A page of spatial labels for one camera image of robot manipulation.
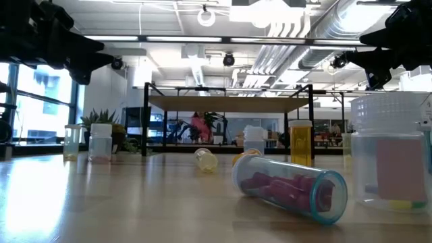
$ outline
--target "large clear jar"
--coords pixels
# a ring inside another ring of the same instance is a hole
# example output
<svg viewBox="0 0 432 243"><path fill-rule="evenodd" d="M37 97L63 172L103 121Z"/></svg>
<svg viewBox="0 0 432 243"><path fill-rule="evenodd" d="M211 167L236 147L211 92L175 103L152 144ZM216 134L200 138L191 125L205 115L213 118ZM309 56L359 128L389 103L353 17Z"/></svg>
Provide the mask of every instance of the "large clear jar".
<svg viewBox="0 0 432 243"><path fill-rule="evenodd" d="M88 145L88 160L91 162L110 162L113 139L111 124L92 124L90 143Z"/></svg>
<svg viewBox="0 0 432 243"><path fill-rule="evenodd" d="M262 127L247 125L244 129L244 152L249 149L256 149L264 155L265 141Z"/></svg>
<svg viewBox="0 0 432 243"><path fill-rule="evenodd" d="M63 145L63 159L76 161L80 151L80 125L65 126L65 141Z"/></svg>
<svg viewBox="0 0 432 243"><path fill-rule="evenodd" d="M354 195L361 204L428 211L431 176L426 139L419 130L420 103L411 92L372 94L351 102Z"/></svg>

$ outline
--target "table surface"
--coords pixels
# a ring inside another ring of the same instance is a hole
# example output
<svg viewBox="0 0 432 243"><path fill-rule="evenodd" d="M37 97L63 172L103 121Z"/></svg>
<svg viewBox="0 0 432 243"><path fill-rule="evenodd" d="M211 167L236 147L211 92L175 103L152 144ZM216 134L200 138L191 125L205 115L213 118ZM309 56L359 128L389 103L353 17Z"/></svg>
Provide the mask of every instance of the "table surface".
<svg viewBox="0 0 432 243"><path fill-rule="evenodd" d="M432 242L428 215L354 203L342 156L316 159L349 187L344 216L333 226L242 196L232 186L233 155L217 155L218 172L210 175L191 154L117 155L110 164L85 156L0 163L0 242Z"/></svg>
<svg viewBox="0 0 432 243"><path fill-rule="evenodd" d="M164 111L288 113L308 104L307 98L169 97L151 95L148 101Z"/></svg>

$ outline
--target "clear plastic tube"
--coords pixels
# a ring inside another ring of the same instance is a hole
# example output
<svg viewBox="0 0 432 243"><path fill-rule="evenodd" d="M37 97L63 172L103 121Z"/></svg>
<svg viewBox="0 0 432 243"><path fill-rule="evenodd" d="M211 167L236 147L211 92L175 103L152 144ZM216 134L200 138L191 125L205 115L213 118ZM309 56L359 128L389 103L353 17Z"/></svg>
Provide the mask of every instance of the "clear plastic tube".
<svg viewBox="0 0 432 243"><path fill-rule="evenodd" d="M207 148L199 148L195 151L196 164L201 171L212 173L217 169L217 157Z"/></svg>
<svg viewBox="0 0 432 243"><path fill-rule="evenodd" d="M244 155L233 168L233 183L243 193L257 196L325 225L344 213L348 192L335 172Z"/></svg>

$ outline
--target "clear plastic jar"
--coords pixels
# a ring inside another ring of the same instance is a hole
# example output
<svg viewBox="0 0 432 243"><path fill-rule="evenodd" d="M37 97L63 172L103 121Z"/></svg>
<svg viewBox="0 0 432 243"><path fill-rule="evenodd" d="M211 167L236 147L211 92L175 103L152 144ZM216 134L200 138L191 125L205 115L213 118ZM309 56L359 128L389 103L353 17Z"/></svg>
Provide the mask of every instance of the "clear plastic jar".
<svg viewBox="0 0 432 243"><path fill-rule="evenodd" d="M311 128L309 120L294 120L288 123L291 131L291 162L312 167Z"/></svg>
<svg viewBox="0 0 432 243"><path fill-rule="evenodd" d="M88 160L92 162L110 162L113 139L111 124L92 124L90 143L88 145Z"/></svg>
<svg viewBox="0 0 432 243"><path fill-rule="evenodd" d="M233 168L233 183L257 196L319 223L335 223L344 213L348 193L343 177L327 171L244 155Z"/></svg>
<svg viewBox="0 0 432 243"><path fill-rule="evenodd" d="M247 125L244 129L244 152L256 149L264 155L265 141L262 127Z"/></svg>
<svg viewBox="0 0 432 243"><path fill-rule="evenodd" d="M206 173L214 172L217 168L217 157L207 148L199 148L195 151L196 164L201 171Z"/></svg>
<svg viewBox="0 0 432 243"><path fill-rule="evenodd" d="M420 132L420 99L388 92L351 102L354 195L376 209L405 213L429 209L431 175Z"/></svg>
<svg viewBox="0 0 432 243"><path fill-rule="evenodd" d="M76 161L80 151L80 125L65 126L65 141L63 145L63 159Z"/></svg>

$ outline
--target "window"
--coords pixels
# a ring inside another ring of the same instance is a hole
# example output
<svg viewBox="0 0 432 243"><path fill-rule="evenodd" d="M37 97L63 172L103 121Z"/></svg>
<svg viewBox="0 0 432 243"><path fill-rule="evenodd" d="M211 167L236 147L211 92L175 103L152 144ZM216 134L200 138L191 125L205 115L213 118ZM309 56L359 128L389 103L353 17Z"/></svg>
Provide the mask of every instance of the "window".
<svg viewBox="0 0 432 243"><path fill-rule="evenodd" d="M0 82L7 84L9 80L9 64L0 63ZM0 93L0 103L6 102L6 93ZM0 113L4 112L5 108L0 107Z"/></svg>
<svg viewBox="0 0 432 243"><path fill-rule="evenodd" d="M45 112L46 104L49 104L50 110L55 111L55 114ZM15 138L64 137L64 126L69 120L67 105L58 105L18 95L17 107L13 123Z"/></svg>
<svg viewBox="0 0 432 243"><path fill-rule="evenodd" d="M47 65L39 65L36 70L33 70L20 65L18 90L69 103L72 79L67 70L54 70ZM51 115L55 115L56 112L50 105L44 105L44 110Z"/></svg>

